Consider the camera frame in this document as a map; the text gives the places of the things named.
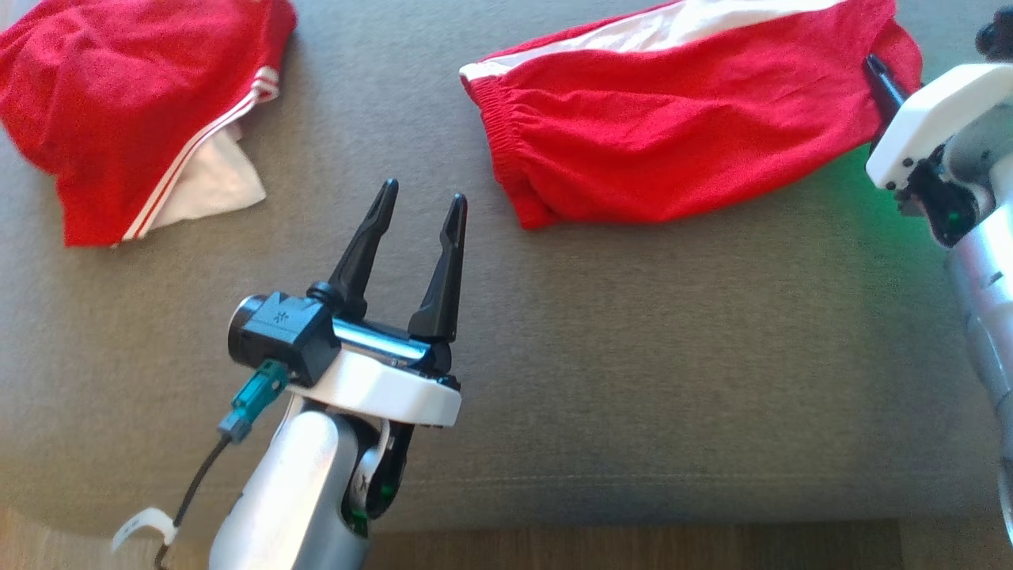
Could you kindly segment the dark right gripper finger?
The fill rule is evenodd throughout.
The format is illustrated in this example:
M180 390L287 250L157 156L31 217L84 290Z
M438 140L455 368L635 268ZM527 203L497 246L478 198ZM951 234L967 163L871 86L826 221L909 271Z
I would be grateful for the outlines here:
M864 70L879 115L882 120L893 120L909 99L909 91L902 87L893 71L876 54L865 58Z

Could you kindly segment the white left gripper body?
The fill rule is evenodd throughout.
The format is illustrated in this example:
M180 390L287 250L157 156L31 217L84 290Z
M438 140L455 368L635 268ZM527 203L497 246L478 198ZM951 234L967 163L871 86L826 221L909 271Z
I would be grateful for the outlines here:
M336 359L312 387L291 382L288 392L359 417L452 427L461 394L448 379L449 347L409 338L377 322L334 320Z

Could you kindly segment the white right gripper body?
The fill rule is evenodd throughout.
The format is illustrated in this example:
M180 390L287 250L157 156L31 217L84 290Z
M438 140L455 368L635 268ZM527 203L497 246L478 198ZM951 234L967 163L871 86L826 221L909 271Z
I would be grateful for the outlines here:
M909 94L871 144L866 173L952 248L1011 202L1008 63L956 66Z

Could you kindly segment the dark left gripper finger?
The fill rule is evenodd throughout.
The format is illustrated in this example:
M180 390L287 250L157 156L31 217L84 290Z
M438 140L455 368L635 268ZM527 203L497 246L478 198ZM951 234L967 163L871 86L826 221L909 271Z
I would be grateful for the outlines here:
M408 333L413 339L430 344L449 344L456 340L467 214L466 197L462 194L453 196L440 231L440 260L435 265L419 310L408 322Z
M334 314L345 321L361 321L368 310L365 299L370 272L372 272L378 246L392 220L398 197L399 183L395 178L385 180L370 205L364 220L352 235L340 262L327 280L333 291Z

